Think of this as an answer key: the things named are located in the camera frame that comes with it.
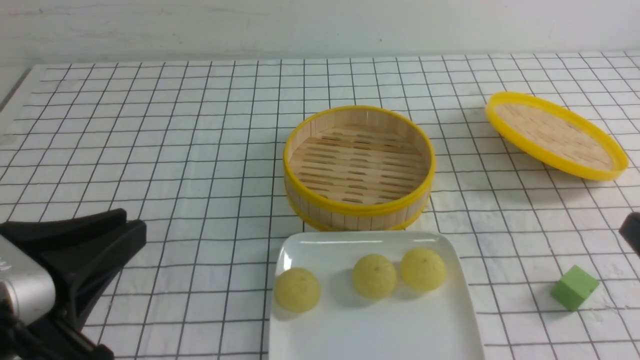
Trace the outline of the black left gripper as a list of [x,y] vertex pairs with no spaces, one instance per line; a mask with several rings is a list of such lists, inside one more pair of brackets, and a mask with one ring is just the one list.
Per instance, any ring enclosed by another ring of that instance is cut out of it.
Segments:
[[80,218],[44,222],[7,221],[0,234],[24,251],[43,251],[55,284],[55,313],[26,325],[6,300],[0,306],[2,360],[114,360],[105,345],[80,330],[115,275],[146,246],[147,225],[127,221],[118,208]]

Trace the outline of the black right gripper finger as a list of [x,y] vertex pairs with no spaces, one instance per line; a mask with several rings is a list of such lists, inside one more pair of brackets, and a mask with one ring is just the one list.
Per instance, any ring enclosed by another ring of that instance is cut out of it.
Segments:
[[640,255],[640,213],[631,212],[626,216],[619,227],[618,233],[632,248],[634,253]]

